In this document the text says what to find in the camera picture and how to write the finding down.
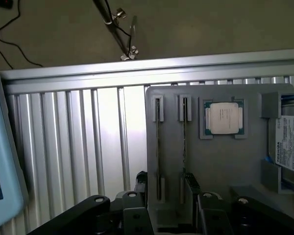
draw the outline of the corrugated aluminum panel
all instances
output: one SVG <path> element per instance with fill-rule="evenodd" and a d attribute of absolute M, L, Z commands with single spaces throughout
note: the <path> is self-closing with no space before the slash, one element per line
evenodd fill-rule
<path fill-rule="evenodd" d="M 95 79 L 87 84 L 65 79 L 69 86 L 75 82 L 82 89 L 68 89 L 67 83 L 57 83 L 52 76 L 50 83 L 39 78 L 11 79 L 6 85 L 7 101 L 30 201 L 23 213 L 0 228 L 0 235 L 26 234 L 90 195 L 113 199 L 118 192 L 134 188 L 136 174 L 147 170 L 148 86 L 294 84 L 294 76 L 277 74 L 210 81 L 186 76 L 185 82 L 180 77 L 178 83 L 166 76 L 163 82 L 151 79 L 142 84 L 139 80 L 116 86 L 109 78 L 108 85 L 97 86 Z M 42 83 L 49 88 L 36 93 Z"/>

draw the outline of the gray bracket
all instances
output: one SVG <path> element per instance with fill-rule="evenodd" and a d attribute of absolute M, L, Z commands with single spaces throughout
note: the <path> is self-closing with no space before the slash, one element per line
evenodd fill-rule
<path fill-rule="evenodd" d="M 192 120 L 192 97 L 189 94 L 180 94 L 178 97 L 178 120 L 184 121 L 183 100 L 187 99 L 187 121 Z"/>
<path fill-rule="evenodd" d="M 279 194 L 294 194 L 294 191 L 282 188 L 282 167 L 261 160 L 261 183 L 269 190 Z"/>
<path fill-rule="evenodd" d="M 242 101 L 244 103 L 243 108 L 243 127 L 244 127 L 244 134 L 235 134 L 234 138 L 236 139 L 247 139 L 248 137 L 248 102 L 246 99 L 232 97 L 232 101 Z"/>
<path fill-rule="evenodd" d="M 204 104 L 205 102 L 213 102 L 212 99 L 203 99 L 201 97 L 198 98 L 198 128 L 199 128 L 199 138 L 201 140 L 211 140 L 213 139 L 212 135 L 205 135 L 205 109 L 204 109 Z"/>
<path fill-rule="evenodd" d="M 164 111 L 163 111 L 163 95 L 153 95 L 151 98 L 151 108 L 152 108 L 152 121 L 156 122 L 156 100 L 160 100 L 160 119 L 159 121 L 164 121 Z"/>
<path fill-rule="evenodd" d="M 261 95 L 261 117 L 281 118 L 281 96 L 294 95 L 294 92 L 272 92 Z"/>

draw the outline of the metal rod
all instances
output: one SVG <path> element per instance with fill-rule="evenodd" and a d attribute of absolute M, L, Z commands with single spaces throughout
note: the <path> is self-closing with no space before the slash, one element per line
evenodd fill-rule
<path fill-rule="evenodd" d="M 119 120 L 120 120 L 123 185 L 124 185 L 124 191 L 130 191 L 131 185 L 130 185 L 129 162 L 128 162 L 128 142 L 127 142 L 127 131 L 126 131 L 124 88 L 118 89 L 118 106 L 119 106 L 118 110 L 119 110 Z"/>
<path fill-rule="evenodd" d="M 284 82 L 290 83 L 290 76 L 284 76 Z"/>
<path fill-rule="evenodd" d="M 117 41 L 120 49 L 122 50 L 123 53 L 127 54 L 127 48 L 125 46 L 125 43 L 120 36 L 120 32 L 114 25 L 114 22 L 112 21 L 110 14 L 107 10 L 107 6 L 103 0 L 93 0 L 95 6 L 97 7 L 98 11 L 100 12 L 103 21 L 105 25 L 107 26 L 108 30 L 110 33 L 113 35 L 114 39 Z"/>
<path fill-rule="evenodd" d="M 180 178 L 180 203 L 185 203 L 185 174 L 186 174 L 186 123 L 187 123 L 187 98 L 183 98 L 183 172 Z"/>
<path fill-rule="evenodd" d="M 134 42 L 134 37 L 136 36 L 136 23 L 137 23 L 137 16 L 133 16 L 133 19 L 132 19 L 132 23 L 131 23 L 131 26 L 130 26 L 130 31 L 129 31 L 129 34 L 131 35 L 131 37 L 128 37 L 128 40 L 127 40 L 127 48 L 129 48 L 131 50 L 131 45 L 133 45 L 133 42 Z"/>
<path fill-rule="evenodd" d="M 157 199 L 161 200 L 161 174 L 160 174 L 160 99 L 156 99 L 156 138 L 157 138 Z"/>
<path fill-rule="evenodd" d="M 261 78 L 260 77 L 256 77 L 255 81 L 256 81 L 257 84 L 261 84 Z"/>

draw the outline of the gray surface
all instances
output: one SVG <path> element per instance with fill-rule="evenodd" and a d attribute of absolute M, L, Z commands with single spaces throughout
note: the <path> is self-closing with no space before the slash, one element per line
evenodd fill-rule
<path fill-rule="evenodd" d="M 263 189 L 260 183 L 260 161 L 268 154 L 268 120 L 261 117 L 261 93 L 274 91 L 292 91 L 290 85 L 221 85 L 221 86 L 187 86 L 187 87 L 152 87 L 146 93 L 147 120 L 147 169 L 149 210 L 176 208 L 182 222 L 186 217 L 179 200 L 179 175 L 183 166 L 183 132 L 178 121 L 177 96 L 192 96 L 192 121 L 187 124 L 187 158 L 186 171 L 196 177 L 204 191 L 219 193 L 225 200 L 230 199 L 229 185 L 253 185 L 279 205 L 286 214 L 294 217 L 294 196 L 277 195 Z M 166 202 L 156 199 L 156 127 L 152 121 L 152 99 L 155 95 L 164 97 L 164 122 L 160 124 L 160 169 L 166 181 Z M 198 129 L 204 128 L 198 120 L 198 113 L 203 107 L 198 100 L 229 101 L 231 97 L 243 99 L 248 118 L 245 128 L 246 139 L 236 139 L 233 135 L 214 135 L 211 140 L 198 138 Z"/>
<path fill-rule="evenodd" d="M 1 32 L 46 67 L 119 61 L 120 50 L 91 0 L 21 0 L 22 16 Z M 138 16 L 139 58 L 294 48 L 294 0 L 109 0 L 122 7 L 128 31 Z M 0 27 L 16 16 L 0 8 Z M 18 69 L 32 68 L 19 51 L 0 43 Z M 8 69 L 0 57 L 0 70 Z"/>
<path fill-rule="evenodd" d="M 261 117 L 281 118 L 281 94 L 279 92 L 262 94 Z"/>
<path fill-rule="evenodd" d="M 133 189 L 137 173 L 147 170 L 145 91 L 149 86 L 294 85 L 294 76 L 285 79 L 283 69 L 266 66 L 266 60 L 277 54 L 279 60 L 294 58 L 292 51 L 1 71 L 20 162 L 31 190 L 28 207 L 4 224 L 0 235 L 28 233 L 90 194 L 114 198 L 124 190 L 124 172 L 129 172 L 126 185 Z M 293 74 L 291 67 L 283 68 Z M 126 125 L 120 124 L 120 113 Z M 123 155 L 120 126 L 127 139 L 128 154 Z M 57 151 L 49 155 L 47 149 Z M 129 167 L 122 164 L 126 162 L 122 157 L 128 157 Z M 56 169 L 53 179 L 51 169 Z"/>

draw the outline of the black mechanical part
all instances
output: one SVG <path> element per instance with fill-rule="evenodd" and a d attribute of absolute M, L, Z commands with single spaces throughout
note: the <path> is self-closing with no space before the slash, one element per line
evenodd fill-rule
<path fill-rule="evenodd" d="M 147 208 L 148 191 L 147 191 L 147 172 L 141 171 L 136 176 L 135 192 L 139 192 L 142 196 L 144 206 Z"/>
<path fill-rule="evenodd" d="M 237 197 L 227 203 L 213 192 L 203 192 L 191 173 L 185 174 L 191 193 L 189 224 L 177 228 L 156 228 L 159 232 L 204 235 L 294 235 L 294 219 L 250 197 Z M 105 196 L 91 196 L 29 235 L 153 235 L 147 211 L 147 173 L 136 177 L 134 191 L 125 192 L 113 202 Z"/>
<path fill-rule="evenodd" d="M 231 219 L 235 234 L 294 235 L 294 219 L 253 198 L 238 197 L 231 205 Z"/>

